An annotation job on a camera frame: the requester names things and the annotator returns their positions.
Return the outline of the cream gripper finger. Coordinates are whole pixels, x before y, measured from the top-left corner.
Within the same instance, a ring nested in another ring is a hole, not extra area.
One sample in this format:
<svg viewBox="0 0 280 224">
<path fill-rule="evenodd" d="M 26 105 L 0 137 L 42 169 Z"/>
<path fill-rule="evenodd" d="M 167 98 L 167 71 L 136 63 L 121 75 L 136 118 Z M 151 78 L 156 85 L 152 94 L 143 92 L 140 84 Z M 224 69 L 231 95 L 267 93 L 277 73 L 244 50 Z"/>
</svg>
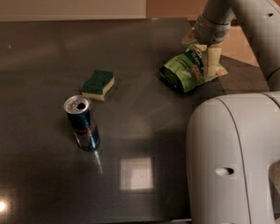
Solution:
<svg viewBox="0 0 280 224">
<path fill-rule="evenodd" d="M 209 46 L 207 49 L 207 75 L 212 77 L 216 74 L 217 64 L 221 56 L 221 47 L 218 45 Z"/>
</svg>

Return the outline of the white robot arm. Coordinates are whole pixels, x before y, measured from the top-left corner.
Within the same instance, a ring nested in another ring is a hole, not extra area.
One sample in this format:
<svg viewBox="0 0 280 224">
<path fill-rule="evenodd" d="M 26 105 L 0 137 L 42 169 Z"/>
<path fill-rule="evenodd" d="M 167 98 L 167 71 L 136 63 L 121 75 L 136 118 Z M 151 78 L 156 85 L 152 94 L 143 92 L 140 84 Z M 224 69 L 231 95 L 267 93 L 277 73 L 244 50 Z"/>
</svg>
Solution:
<svg viewBox="0 0 280 224">
<path fill-rule="evenodd" d="M 274 224 L 269 170 L 280 161 L 280 6 L 208 0 L 195 24 L 202 44 L 238 20 L 268 91 L 218 96 L 191 115 L 187 175 L 192 224 Z"/>
</svg>

